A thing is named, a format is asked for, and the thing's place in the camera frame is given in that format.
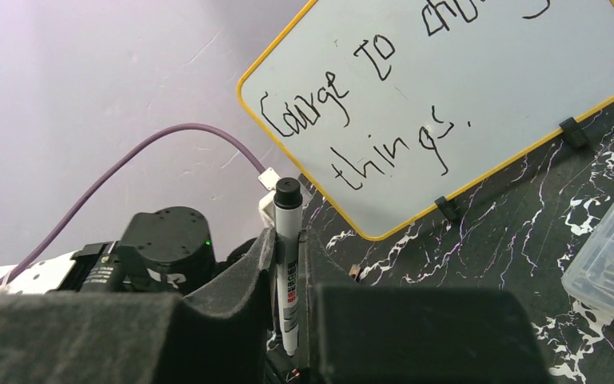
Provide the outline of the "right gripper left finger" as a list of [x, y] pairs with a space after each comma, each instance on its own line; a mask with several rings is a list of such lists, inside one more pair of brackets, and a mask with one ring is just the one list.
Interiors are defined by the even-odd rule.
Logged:
[[276, 235], [187, 296], [0, 295], [0, 383], [261, 383]]

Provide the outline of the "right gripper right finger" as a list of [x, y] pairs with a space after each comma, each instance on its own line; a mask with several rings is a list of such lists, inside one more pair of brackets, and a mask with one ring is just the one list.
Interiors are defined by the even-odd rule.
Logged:
[[529, 316], [489, 288], [366, 286], [300, 234], [307, 383], [550, 383]]

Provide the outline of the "black marker cap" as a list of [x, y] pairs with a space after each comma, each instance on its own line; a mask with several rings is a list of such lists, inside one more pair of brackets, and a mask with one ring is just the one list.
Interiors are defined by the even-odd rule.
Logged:
[[295, 210], [303, 205], [301, 184], [295, 178], [280, 178], [275, 185], [273, 203], [282, 210]]

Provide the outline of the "white whiteboard marker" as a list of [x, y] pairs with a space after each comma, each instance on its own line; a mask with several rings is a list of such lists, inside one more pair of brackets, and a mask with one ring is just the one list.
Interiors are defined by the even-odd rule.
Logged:
[[297, 292], [301, 208], [275, 208], [277, 235], [277, 304], [282, 343], [286, 354], [298, 348], [299, 319]]

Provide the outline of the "yellow framed whiteboard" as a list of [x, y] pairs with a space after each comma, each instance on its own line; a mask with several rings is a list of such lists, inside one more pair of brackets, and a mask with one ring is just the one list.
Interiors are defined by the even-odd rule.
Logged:
[[311, 1], [237, 97], [381, 240], [614, 102], [614, 1]]

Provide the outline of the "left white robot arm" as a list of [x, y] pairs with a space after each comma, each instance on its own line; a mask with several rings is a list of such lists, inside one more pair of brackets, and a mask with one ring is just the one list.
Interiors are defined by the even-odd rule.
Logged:
[[205, 216], [184, 206], [135, 214], [121, 238], [34, 262], [0, 281], [3, 294], [174, 292], [187, 295], [216, 269]]

